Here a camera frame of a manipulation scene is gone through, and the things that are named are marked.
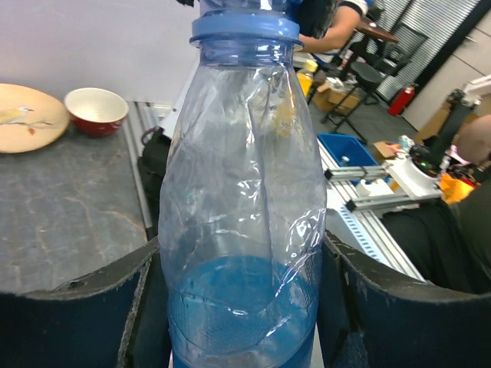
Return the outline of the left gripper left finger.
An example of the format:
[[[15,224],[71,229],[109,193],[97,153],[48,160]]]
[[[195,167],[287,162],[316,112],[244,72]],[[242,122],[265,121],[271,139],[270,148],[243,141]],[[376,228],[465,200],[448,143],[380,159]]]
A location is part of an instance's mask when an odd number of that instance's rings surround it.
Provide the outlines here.
[[[159,244],[53,291],[1,294],[3,367],[167,367]]]

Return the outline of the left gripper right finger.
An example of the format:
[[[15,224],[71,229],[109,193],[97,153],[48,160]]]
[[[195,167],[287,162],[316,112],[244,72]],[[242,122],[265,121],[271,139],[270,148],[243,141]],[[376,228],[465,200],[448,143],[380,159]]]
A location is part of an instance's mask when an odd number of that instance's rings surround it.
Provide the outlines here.
[[[325,233],[318,334],[325,366],[362,332],[371,367],[488,367],[490,295],[418,281]]]

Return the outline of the clear bottle blue cap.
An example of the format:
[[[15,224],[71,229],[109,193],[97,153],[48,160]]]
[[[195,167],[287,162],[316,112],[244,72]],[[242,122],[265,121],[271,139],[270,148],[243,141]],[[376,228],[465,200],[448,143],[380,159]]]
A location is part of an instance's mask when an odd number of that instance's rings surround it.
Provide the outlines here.
[[[301,1],[202,1],[160,191],[176,367],[307,367],[326,196],[293,67]]]

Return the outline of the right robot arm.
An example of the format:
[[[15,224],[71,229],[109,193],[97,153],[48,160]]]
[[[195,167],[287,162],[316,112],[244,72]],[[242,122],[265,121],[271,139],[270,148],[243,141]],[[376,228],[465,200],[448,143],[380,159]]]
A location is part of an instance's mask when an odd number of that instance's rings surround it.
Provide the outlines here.
[[[166,161],[171,146],[171,139],[163,129],[155,126],[141,137],[143,152],[137,160],[137,167],[143,186],[143,192],[150,211],[154,232],[160,210],[160,188],[166,173]]]

